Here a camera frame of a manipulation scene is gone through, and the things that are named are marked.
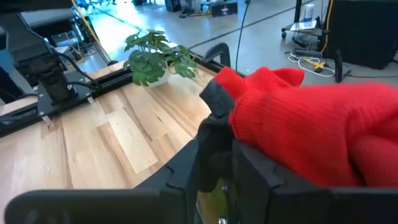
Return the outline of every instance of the white cable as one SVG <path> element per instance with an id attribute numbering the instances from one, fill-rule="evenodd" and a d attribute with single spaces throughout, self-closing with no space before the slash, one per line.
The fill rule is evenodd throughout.
<path id="1" fill-rule="evenodd" d="M 293 53 L 290 53 L 290 56 L 287 57 L 287 59 L 288 59 L 289 61 L 293 62 L 293 63 L 297 63 L 297 65 L 298 65 L 302 70 L 305 70 L 305 71 L 307 71 L 307 72 L 310 72 L 310 73 L 312 73 L 312 74 L 314 74 L 314 75 L 318 75 L 318 76 L 320 76 L 320 77 L 325 77 L 325 78 L 330 78 L 330 77 L 333 77 L 333 76 L 335 75 L 335 71 L 334 71 L 333 69 L 331 69 L 331 68 L 328 68 L 328 67 L 322 67 L 322 69 L 324 69 L 324 70 L 329 70 L 329 71 L 333 72 L 332 75 L 322 75 L 322 74 L 319 74 L 319 73 L 317 73 L 317 72 L 311 71 L 311 70 L 309 70 L 309 69 L 303 67 L 302 64 L 301 64 L 302 62 L 305 62 L 305 61 L 311 61 L 311 62 L 313 62 L 313 63 L 320 63 L 321 60 L 320 60 L 319 58 L 316 58 L 316 57 L 309 57 L 309 58 L 306 58 L 306 59 L 304 60 L 303 57 L 298 56 L 298 55 L 294 55 Z"/>

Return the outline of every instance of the white pot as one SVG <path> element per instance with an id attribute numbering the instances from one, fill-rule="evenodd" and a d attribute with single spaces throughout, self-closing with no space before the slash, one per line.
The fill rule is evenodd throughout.
<path id="1" fill-rule="evenodd" d="M 166 69 L 166 71 L 164 72 L 164 75 L 162 77 L 160 77 L 156 82 L 148 83 L 149 88 L 157 87 L 157 86 L 163 85 L 164 83 L 168 83 L 171 75 L 172 74 L 169 72 L 169 70 Z"/>

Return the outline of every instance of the wooden table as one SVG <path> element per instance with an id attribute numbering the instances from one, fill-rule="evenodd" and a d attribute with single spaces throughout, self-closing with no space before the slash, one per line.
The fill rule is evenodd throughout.
<path id="1" fill-rule="evenodd" d="M 122 63 L 92 73 L 102 77 Z M 173 75 L 156 88 L 133 84 L 0 139 L 0 215 L 11 198 L 35 189 L 131 189 L 197 133 L 210 110 L 199 93 L 214 73 Z M 35 102 L 26 98 L 2 114 Z"/>

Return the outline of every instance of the concrete floor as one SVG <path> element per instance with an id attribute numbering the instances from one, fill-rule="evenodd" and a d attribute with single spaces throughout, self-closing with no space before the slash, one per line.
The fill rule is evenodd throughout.
<path id="1" fill-rule="evenodd" d="M 314 17 L 321 14 L 322 0 L 313 1 Z M 249 75 L 261 66 L 269 68 L 297 67 L 297 64 L 287 60 L 284 52 L 291 51 L 295 44 L 291 41 L 293 33 L 288 33 L 285 40 L 281 39 L 280 28 L 292 23 L 294 18 L 295 0 L 252 0 L 243 29 L 239 52 L 238 70 Z M 107 16 L 99 10 L 94 10 L 90 16 L 93 25 L 104 48 L 115 60 L 125 60 L 128 53 L 123 52 L 124 39 L 136 33 L 139 29 L 164 30 L 170 41 L 192 47 L 194 52 L 204 54 L 211 46 L 225 42 L 229 45 L 231 63 L 235 65 L 236 49 L 239 39 L 239 28 L 246 5 L 239 0 L 238 15 L 213 18 L 190 17 L 178 18 L 179 12 L 167 12 L 164 2 L 134 7 L 131 3 L 120 2 L 117 6 L 107 5 L 100 9 L 124 21 Z M 327 7 L 324 0 L 323 10 Z M 315 38 L 304 37 L 310 41 Z M 87 72 L 104 67 L 105 64 L 94 55 L 85 60 L 82 65 Z M 398 64 L 391 63 L 384 70 L 373 70 L 352 65 L 352 75 L 360 76 L 394 76 L 398 75 Z M 345 78 L 344 82 L 382 81 L 398 84 L 398 78 Z M 304 84 L 334 83 L 333 78 L 323 78 L 306 72 Z"/>

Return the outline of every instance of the red sweater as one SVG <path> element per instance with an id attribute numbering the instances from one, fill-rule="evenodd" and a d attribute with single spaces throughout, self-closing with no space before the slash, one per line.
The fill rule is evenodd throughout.
<path id="1" fill-rule="evenodd" d="M 235 101 L 235 136 L 321 186 L 398 187 L 398 89 L 299 86 L 302 70 L 215 77 Z"/>

